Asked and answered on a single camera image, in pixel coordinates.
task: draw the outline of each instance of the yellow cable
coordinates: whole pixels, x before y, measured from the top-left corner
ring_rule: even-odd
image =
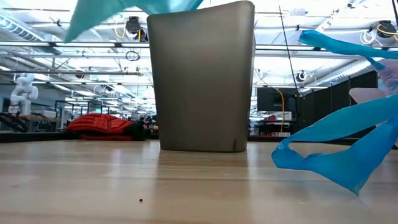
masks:
[[[118,23],[115,22],[115,28],[113,28],[113,31],[114,31],[114,33],[117,35],[117,37],[119,37],[120,39],[123,39],[124,36],[126,35],[126,23],[127,23],[127,21],[124,22],[123,34],[122,34],[122,35],[119,35],[119,34],[118,34],[118,31],[116,30],[116,25],[117,25]]]
[[[380,30],[380,26],[381,26],[381,24],[379,24],[379,25],[377,26],[377,30],[378,30],[378,31],[382,32],[383,34],[393,35],[394,38],[396,39],[396,41],[398,41],[398,38],[396,37],[396,35],[397,35],[398,33],[392,33],[392,32],[387,32],[387,31],[384,31],[384,30]]]
[[[266,84],[267,86],[270,86],[270,85],[268,85],[268,84],[260,77],[260,75],[259,75],[259,73],[257,72],[256,69],[254,69],[254,71],[256,72],[257,76],[261,79],[261,81],[262,81],[264,84]],[[281,124],[281,126],[280,126],[280,133],[282,134],[282,133],[283,133],[283,130],[284,130],[284,123],[285,123],[285,100],[284,100],[284,95],[283,95],[282,92],[279,91],[277,88],[275,88],[275,87],[273,87],[273,86],[270,86],[270,87],[272,87],[274,90],[278,91],[278,93],[280,94],[280,97],[282,97],[282,124]]]

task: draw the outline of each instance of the wooden table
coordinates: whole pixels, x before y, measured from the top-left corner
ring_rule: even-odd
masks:
[[[0,223],[398,222],[398,151],[358,198],[318,174],[275,168],[276,145],[213,154],[160,151],[158,141],[0,144]]]

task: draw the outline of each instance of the gray trash can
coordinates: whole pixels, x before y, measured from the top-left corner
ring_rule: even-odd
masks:
[[[149,16],[160,147],[243,152],[254,61],[254,5]]]

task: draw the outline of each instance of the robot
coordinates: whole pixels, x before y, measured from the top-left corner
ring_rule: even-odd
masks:
[[[36,100],[39,96],[39,91],[36,86],[32,85],[35,79],[33,74],[23,73],[17,78],[14,91],[11,93],[10,106],[8,107],[8,113],[10,114],[30,114],[30,100]]]

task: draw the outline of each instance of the desk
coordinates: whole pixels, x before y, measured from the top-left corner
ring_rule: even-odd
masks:
[[[217,154],[161,151],[158,141],[0,144],[0,223],[396,223],[398,151],[357,198],[313,172],[275,168],[276,146]]]

